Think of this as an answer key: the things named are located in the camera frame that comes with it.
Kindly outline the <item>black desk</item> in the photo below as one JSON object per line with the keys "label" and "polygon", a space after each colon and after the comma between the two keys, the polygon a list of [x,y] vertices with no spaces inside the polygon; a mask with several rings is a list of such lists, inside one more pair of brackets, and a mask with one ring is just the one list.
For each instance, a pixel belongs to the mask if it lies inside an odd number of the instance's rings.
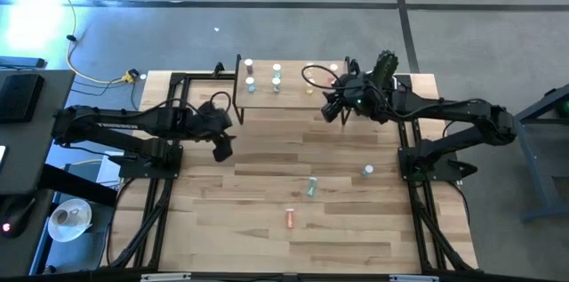
{"label": "black desk", "polygon": [[[0,124],[0,278],[26,277],[48,213],[58,191],[112,206],[116,192],[46,163],[52,146],[53,115],[66,104],[75,79],[70,70],[0,70],[0,87],[10,75],[38,74],[44,78],[30,122]],[[4,236],[2,202],[15,197],[30,204],[28,221],[15,238]]]}

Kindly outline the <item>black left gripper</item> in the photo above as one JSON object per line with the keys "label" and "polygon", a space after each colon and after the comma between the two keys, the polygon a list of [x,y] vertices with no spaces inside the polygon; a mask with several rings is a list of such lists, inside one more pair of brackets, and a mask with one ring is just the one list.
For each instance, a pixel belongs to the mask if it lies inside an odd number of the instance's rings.
{"label": "black left gripper", "polygon": [[[204,102],[197,111],[186,110],[180,121],[180,129],[189,138],[213,138],[225,133],[233,125],[225,109],[212,102]],[[216,143],[212,151],[216,161],[223,161],[233,155],[234,135],[224,135],[224,145]]]}

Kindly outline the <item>black flat box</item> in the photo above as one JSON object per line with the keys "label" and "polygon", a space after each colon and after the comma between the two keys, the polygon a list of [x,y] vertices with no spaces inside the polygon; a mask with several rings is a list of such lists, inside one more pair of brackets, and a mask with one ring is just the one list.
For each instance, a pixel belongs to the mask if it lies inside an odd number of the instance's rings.
{"label": "black flat box", "polygon": [[43,86],[38,74],[8,76],[0,87],[0,124],[30,122]]}

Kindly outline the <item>green artificial cactus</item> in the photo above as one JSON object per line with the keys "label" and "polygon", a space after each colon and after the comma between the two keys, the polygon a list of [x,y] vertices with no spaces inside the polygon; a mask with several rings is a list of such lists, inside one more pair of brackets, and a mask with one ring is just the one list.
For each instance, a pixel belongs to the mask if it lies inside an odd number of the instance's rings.
{"label": "green artificial cactus", "polygon": [[370,77],[373,84],[378,88],[388,88],[391,85],[392,77],[397,70],[398,57],[390,50],[382,51],[373,67]]}

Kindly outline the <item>silver aluminium bracket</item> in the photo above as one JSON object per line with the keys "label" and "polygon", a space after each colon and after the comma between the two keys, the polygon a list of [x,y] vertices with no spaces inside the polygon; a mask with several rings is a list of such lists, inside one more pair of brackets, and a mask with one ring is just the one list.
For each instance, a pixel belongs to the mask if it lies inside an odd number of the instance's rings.
{"label": "silver aluminium bracket", "polygon": [[389,276],[389,282],[440,282],[437,276],[393,274]]}
{"label": "silver aluminium bracket", "polygon": [[168,272],[144,274],[140,282],[189,282],[192,276],[188,272]]}

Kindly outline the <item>white plant pot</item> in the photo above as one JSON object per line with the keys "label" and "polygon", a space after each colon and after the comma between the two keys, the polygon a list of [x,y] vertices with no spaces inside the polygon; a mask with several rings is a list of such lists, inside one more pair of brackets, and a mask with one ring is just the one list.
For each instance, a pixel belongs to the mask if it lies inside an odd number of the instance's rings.
{"label": "white plant pot", "polygon": [[364,73],[364,80],[384,94],[390,94],[398,88],[397,79],[385,71],[381,71],[379,73],[375,71],[367,71]]}

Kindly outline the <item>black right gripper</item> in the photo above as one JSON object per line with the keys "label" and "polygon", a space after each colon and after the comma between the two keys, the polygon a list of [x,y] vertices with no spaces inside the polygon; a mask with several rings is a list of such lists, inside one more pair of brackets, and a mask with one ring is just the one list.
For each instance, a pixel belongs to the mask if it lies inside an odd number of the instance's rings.
{"label": "black right gripper", "polygon": [[321,113],[326,123],[336,119],[344,107],[371,120],[387,119],[385,97],[367,77],[342,75],[340,82],[340,93],[323,93],[326,104]]}

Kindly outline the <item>grey metal table frame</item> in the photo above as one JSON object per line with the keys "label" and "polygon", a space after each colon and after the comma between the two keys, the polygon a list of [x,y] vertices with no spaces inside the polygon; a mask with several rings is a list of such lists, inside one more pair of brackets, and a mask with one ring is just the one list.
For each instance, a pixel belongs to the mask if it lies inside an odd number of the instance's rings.
{"label": "grey metal table frame", "polygon": [[500,160],[493,183],[506,197],[527,197],[524,223],[569,217],[569,83],[553,88],[514,117],[519,157]]}

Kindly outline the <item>white paper sheet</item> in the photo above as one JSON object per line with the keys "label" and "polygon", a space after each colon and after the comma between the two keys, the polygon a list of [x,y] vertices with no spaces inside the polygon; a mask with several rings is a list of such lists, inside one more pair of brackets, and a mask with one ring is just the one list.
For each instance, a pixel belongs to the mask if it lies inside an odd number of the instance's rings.
{"label": "white paper sheet", "polygon": [[104,186],[116,186],[122,182],[119,174],[121,166],[109,160],[109,156],[122,156],[123,151],[106,151],[100,163],[96,182]]}

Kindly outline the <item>dark flat device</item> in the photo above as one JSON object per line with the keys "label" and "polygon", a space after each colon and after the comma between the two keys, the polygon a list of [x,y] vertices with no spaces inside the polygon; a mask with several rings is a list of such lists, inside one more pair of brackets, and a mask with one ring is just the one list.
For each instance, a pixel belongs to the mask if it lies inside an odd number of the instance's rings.
{"label": "dark flat device", "polygon": [[4,68],[44,68],[45,65],[42,58],[0,56],[0,67]]}

